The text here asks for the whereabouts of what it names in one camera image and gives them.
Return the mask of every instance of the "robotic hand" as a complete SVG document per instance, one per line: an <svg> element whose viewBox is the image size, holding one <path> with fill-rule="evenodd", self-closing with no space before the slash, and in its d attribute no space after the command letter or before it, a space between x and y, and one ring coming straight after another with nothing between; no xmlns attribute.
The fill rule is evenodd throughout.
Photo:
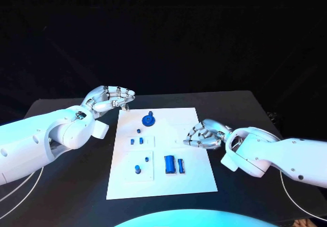
<svg viewBox="0 0 327 227"><path fill-rule="evenodd" d="M109 126L95 119L121 107L135 92L99 86L80 105L0 126L0 185L20 179L49 164L59 155L78 149L91 136L102 139Z"/></svg>
<svg viewBox="0 0 327 227"><path fill-rule="evenodd" d="M191 136L199 133L199 141ZM184 144L216 149L226 144L222 164L236 171L240 168L250 176L262 177L272 165L295 181L327 188L327 142L279 138L255 128L232 130L219 122L206 119L187 134Z"/></svg>

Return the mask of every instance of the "white robotic arm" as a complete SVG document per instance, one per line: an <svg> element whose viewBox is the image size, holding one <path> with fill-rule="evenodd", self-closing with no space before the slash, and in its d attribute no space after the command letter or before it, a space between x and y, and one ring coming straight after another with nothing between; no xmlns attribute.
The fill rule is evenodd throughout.
<svg viewBox="0 0 327 227"><path fill-rule="evenodd" d="M99 86L80 105L0 126L0 185L83 146L91 136L102 139L109 126L95 119L116 106L128 111L134 95L122 87Z"/></svg>
<svg viewBox="0 0 327 227"><path fill-rule="evenodd" d="M199 133L200 140L191 140ZM226 143L222 164L236 171L262 177L273 166L295 181L327 188L327 142L304 139L279 140L269 132L249 127L232 131L206 119L187 134L186 145L214 149Z"/></svg>

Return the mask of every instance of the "cable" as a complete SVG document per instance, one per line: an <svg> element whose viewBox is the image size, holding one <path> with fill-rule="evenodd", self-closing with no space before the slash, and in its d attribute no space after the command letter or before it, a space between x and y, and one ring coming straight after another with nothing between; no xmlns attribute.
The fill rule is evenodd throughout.
<svg viewBox="0 0 327 227"><path fill-rule="evenodd" d="M299 207L299 205L295 203L295 201L292 200L292 198L291 198L291 196L289 196L289 194L288 194L288 190L286 190L285 185L284 185L282 174L281 174L281 183L282 183L282 187L284 187L285 193L286 193L286 195L288 195L288 198L291 199L291 201L292 201L292 203L296 205L296 207L302 210L302 212L305 212L305 213L307 213L308 215L311 215L314 218L317 218L317 219L320 219L320 220L322 220L322 221L327 221L325 219L317 217L317 216L312 215L309 212L307 212L307 211Z"/></svg>
<svg viewBox="0 0 327 227"><path fill-rule="evenodd" d="M40 178L42 172L43 172L43 167L42 167L40 172L39 172L39 177L37 177L34 186L33 186L33 188L30 189L27 195L24 196L24 198L21 199L21 201L18 202L18 204L14 206L14 208L13 208L13 209L0 217L0 219L3 219L3 218L10 214L10 212L17 208L17 206L20 205L20 203L26 200L26 198L27 198L27 196L30 195L30 193L31 193L31 191L33 191L33 189L34 189L34 187L36 187L36 184L37 184L37 182L39 182L39 178Z"/></svg>
<svg viewBox="0 0 327 227"><path fill-rule="evenodd" d="M0 202L17 191L17 189L23 186L23 184L27 182L29 178L33 176L34 173L29 175L23 183L13 189L13 191L0 199Z"/></svg>

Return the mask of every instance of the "small blue block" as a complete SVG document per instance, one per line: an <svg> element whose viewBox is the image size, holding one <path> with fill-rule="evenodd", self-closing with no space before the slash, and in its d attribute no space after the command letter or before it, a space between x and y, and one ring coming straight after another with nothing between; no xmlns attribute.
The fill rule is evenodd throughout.
<svg viewBox="0 0 327 227"><path fill-rule="evenodd" d="M139 174L141 173L141 169L139 169L139 166L135 165L135 173Z"/></svg>

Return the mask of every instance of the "dark table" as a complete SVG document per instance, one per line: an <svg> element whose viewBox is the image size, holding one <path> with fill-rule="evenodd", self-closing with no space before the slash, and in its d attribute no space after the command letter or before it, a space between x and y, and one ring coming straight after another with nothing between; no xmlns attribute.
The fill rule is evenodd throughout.
<svg viewBox="0 0 327 227"><path fill-rule="evenodd" d="M80 104L82 99L37 100L26 117ZM253 126L281 137L249 91L138 96L131 109L194 107L199 120L212 118L232 128ZM1 226L114 226L145 214L175 209L229 211L275 224L308 217L289 201L279 172L269 167L262 178L242 170L232 172L222 164L224 149L207 151L217 192L106 200L118 108L99 120L109 125L105 139L91 137L85 146L60 155L43 170L26 201L0 220ZM21 189L1 204L1 215L29 192L39 171ZM327 201L315 186L291 181L288 192L307 211L322 216ZM1 197L23 179L0 186Z"/></svg>

